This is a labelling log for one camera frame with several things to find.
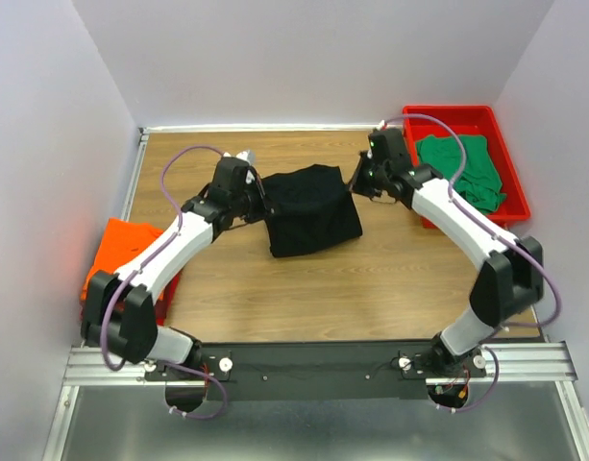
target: green towel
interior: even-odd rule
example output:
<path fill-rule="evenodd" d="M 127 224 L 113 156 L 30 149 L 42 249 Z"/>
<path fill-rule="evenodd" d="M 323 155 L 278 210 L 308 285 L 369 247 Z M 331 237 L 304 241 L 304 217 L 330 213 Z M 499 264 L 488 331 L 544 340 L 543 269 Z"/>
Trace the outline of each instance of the green towel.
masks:
<path fill-rule="evenodd" d="M 459 138 L 467 151 L 467 163 L 454 190 L 480 212 L 493 213 L 505 200 L 505 194 L 500 192 L 502 180 L 488 156 L 486 138 L 471 135 Z M 460 149 L 451 137 L 427 136 L 416 142 L 416 150 L 421 161 L 435 167 L 447 179 L 460 164 Z"/>

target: metal frame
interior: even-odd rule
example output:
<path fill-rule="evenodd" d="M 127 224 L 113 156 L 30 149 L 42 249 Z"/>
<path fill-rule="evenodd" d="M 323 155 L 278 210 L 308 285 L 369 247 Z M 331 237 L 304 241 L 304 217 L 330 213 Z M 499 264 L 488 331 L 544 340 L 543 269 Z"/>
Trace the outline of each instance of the metal frame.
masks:
<path fill-rule="evenodd" d="M 142 161 L 149 141 L 150 133 L 198 133 L 198 132 L 244 132 L 244 131 L 299 131 L 299 130 L 360 130 L 366 125 L 352 126 L 192 126 L 192 127 L 155 127 L 142 129 L 136 154 L 135 168 L 121 212 L 121 219 L 130 216 L 135 190 L 140 175 Z M 539 382 L 554 381 L 566 415 L 568 426 L 582 461 L 589 461 L 589 423 L 586 412 L 580 404 L 574 381 L 577 374 L 572 364 L 567 346 L 564 343 L 519 343 L 506 342 L 487 345 L 497 354 L 501 364 L 499 382 Z M 489 352 L 484 352 L 486 359 L 485 378 L 472 379 L 477 382 L 492 380 L 495 366 Z M 102 363 L 100 350 L 97 348 L 72 348 L 68 357 L 62 381 L 60 399 L 51 425 L 51 431 L 43 455 L 44 461 L 61 460 L 67 435 L 72 425 L 76 401 L 82 387 L 90 386 L 202 386 L 201 380 L 176 382 L 151 382 L 144 378 L 145 367 L 142 364 L 126 365 L 118 373 L 106 369 Z M 428 379 L 427 384 L 441 384 L 442 379 Z"/>

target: gray floor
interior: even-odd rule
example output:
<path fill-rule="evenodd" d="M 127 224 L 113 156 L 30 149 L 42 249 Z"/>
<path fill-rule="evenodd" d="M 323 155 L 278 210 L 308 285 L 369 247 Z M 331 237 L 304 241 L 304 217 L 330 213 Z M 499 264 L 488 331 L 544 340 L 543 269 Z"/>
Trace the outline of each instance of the gray floor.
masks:
<path fill-rule="evenodd" d="M 414 400 L 266 401 L 233 402 L 208 422 L 170 416 L 160 388 L 81 393 L 70 461 L 577 459 L 551 382 L 500 384 L 480 408 L 456 415 Z"/>

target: white wall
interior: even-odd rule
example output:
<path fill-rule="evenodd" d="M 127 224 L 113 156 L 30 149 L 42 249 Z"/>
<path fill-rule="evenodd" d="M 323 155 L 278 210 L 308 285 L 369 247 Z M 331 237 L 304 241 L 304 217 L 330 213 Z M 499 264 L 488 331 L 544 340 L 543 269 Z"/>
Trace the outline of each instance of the white wall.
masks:
<path fill-rule="evenodd" d="M 41 459 L 135 123 L 67 0 L 0 0 L 0 460 Z"/>
<path fill-rule="evenodd" d="M 589 0 L 556 0 L 495 109 L 565 301 L 549 334 L 567 340 L 589 413 Z"/>
<path fill-rule="evenodd" d="M 552 0 L 74 0 L 141 126 L 492 103 Z"/>

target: red container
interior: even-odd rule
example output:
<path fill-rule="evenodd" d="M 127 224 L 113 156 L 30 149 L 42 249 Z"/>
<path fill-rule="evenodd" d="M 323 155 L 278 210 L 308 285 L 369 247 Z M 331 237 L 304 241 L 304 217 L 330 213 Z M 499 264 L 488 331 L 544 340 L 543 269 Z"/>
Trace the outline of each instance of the red container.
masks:
<path fill-rule="evenodd" d="M 531 216 L 527 199 L 516 176 L 499 125 L 493 110 L 488 106 L 405 106 L 403 113 L 423 113 L 438 118 L 456 134 L 481 134 L 488 142 L 488 155 L 495 164 L 499 177 L 503 182 L 502 192 L 507 195 L 499 209 L 487 215 L 488 219 L 502 227 L 526 221 Z M 419 163 L 416 141 L 434 134 L 446 137 L 449 134 L 440 126 L 421 119 L 406 119 L 404 122 L 405 142 L 411 161 Z M 422 220 L 425 228 L 434 228 L 427 219 Z"/>

